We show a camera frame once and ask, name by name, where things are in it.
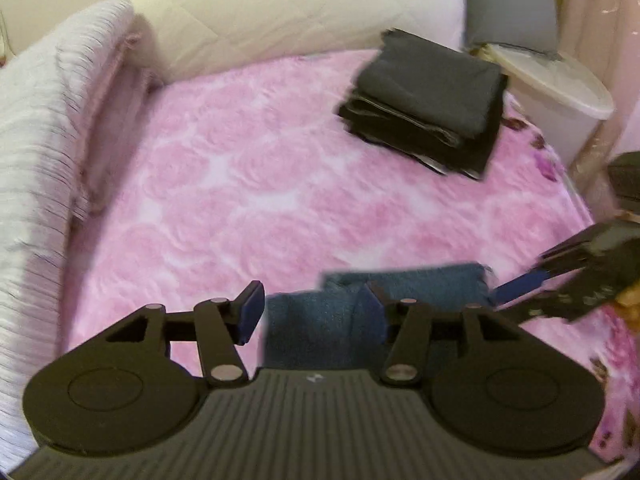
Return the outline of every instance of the white bin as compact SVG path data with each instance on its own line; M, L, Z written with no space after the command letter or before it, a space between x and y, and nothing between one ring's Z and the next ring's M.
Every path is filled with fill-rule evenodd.
M509 90L568 166L600 121L610 117L613 99L584 65L524 50L488 45L482 56L510 76Z

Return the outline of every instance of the pink curtain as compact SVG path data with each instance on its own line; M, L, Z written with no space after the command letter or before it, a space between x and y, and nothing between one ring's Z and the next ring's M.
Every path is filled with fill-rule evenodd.
M640 150L640 0L564 0L560 50L587 66L616 104L569 168L596 219L615 202L603 172L612 156Z

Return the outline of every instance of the bedsheet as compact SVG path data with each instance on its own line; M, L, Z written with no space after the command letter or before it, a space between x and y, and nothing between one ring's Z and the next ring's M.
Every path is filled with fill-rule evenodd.
M146 303L186 310L252 279L273 294L314 288L329 269L478 261L503 282L590 223L508 95L482 183L347 134L334 107L373 55L280 59L156 91L114 202L72 239L63 349ZM640 399L624 325L603 309L570 330L555 320L530 330L615 384L593 448L618 456ZM250 370L261 331L239 349ZM194 344L172 347L193 373L196 356Z

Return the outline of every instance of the black folded garment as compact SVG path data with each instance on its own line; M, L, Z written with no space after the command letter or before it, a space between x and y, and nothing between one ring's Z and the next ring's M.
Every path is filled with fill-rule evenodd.
M456 171L480 180L500 130L502 97L507 82L508 78L501 76L487 113L485 129L475 139L462 139L438 126L380 112L370 104L370 98L358 91L340 106L338 115L345 120L350 133L366 142L403 153L438 173Z
M482 178L502 118L500 67L401 30L356 78L337 113L361 139L439 172Z
M502 79L499 65L402 30L387 31L383 43L356 78L360 92L465 139L485 131Z

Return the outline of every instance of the white round lid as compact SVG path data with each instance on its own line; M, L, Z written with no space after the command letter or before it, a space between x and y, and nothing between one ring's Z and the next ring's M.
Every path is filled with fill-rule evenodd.
M594 119L606 120L615 108L601 81L583 64L565 54L558 60L527 50L488 45L495 62L539 92Z

